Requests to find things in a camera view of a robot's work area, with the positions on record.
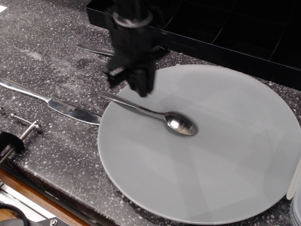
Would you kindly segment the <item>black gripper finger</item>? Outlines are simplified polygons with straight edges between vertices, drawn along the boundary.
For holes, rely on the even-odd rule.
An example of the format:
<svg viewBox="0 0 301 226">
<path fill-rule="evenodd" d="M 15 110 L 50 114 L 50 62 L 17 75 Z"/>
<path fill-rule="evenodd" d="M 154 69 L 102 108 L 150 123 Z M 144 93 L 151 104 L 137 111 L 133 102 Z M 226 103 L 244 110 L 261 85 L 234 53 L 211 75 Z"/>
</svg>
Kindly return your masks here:
<svg viewBox="0 0 301 226">
<path fill-rule="evenodd" d="M 128 83 L 140 97 L 146 97 L 153 90 L 155 67 L 145 67 L 130 71 Z"/>
</svg>

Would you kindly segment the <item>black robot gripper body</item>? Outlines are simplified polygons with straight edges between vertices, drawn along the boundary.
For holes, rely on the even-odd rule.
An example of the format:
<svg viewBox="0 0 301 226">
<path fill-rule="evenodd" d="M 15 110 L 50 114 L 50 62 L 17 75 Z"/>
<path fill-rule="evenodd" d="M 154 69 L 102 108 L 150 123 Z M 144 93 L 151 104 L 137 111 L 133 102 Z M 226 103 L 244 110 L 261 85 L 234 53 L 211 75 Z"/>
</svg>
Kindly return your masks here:
<svg viewBox="0 0 301 226">
<path fill-rule="evenodd" d="M 115 0 L 105 20 L 114 48 L 114 56 L 102 70 L 110 88 L 128 82 L 133 69 L 155 67 L 156 60 L 168 52 L 155 50 L 164 38 L 158 0 Z"/>
</svg>

